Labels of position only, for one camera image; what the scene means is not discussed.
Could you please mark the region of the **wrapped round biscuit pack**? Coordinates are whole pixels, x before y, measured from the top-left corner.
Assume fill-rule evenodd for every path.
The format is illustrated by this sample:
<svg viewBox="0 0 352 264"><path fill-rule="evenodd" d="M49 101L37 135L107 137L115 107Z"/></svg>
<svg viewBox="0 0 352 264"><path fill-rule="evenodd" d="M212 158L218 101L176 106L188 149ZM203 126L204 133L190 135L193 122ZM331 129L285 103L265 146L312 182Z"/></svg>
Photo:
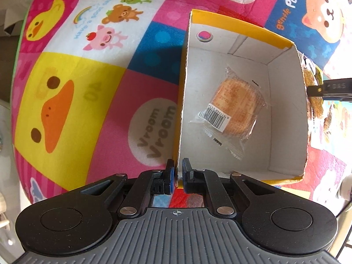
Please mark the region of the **wrapped round biscuit pack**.
<svg viewBox="0 0 352 264"><path fill-rule="evenodd" d="M226 67L224 79L192 123L201 124L208 137L242 160L258 115L267 106L258 84L245 81L231 67Z"/></svg>

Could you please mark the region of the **colourful cartoon patchwork blanket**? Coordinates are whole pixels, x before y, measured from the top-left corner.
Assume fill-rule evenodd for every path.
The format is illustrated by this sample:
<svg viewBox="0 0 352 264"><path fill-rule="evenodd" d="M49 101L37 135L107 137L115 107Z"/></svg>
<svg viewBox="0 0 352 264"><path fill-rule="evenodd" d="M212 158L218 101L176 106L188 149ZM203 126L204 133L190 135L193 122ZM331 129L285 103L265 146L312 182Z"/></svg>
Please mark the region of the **colourful cartoon patchwork blanket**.
<svg viewBox="0 0 352 264"><path fill-rule="evenodd" d="M33 0L11 100L14 155L30 202L174 159L192 10L283 36L329 77L351 65L346 0Z"/></svg>

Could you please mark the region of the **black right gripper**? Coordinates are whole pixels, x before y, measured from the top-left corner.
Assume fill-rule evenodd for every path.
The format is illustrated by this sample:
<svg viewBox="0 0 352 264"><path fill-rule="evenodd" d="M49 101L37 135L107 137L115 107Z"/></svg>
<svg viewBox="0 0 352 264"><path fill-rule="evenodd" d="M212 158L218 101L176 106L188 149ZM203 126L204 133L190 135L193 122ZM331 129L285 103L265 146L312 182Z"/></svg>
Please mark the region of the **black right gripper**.
<svg viewBox="0 0 352 264"><path fill-rule="evenodd" d="M345 101L352 100L352 79L329 79L322 85L307 87L308 97L321 97L323 100Z"/></svg>

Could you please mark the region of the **yellow cardboard box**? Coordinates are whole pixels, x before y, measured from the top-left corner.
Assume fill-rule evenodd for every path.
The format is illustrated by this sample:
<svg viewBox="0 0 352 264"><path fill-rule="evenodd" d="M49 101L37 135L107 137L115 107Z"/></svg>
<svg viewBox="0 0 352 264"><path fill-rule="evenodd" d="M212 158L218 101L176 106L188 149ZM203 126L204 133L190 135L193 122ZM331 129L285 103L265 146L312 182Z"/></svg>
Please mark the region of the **yellow cardboard box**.
<svg viewBox="0 0 352 264"><path fill-rule="evenodd" d="M265 28L192 10L181 57L173 158L272 185L303 179L307 93L296 45Z"/></svg>

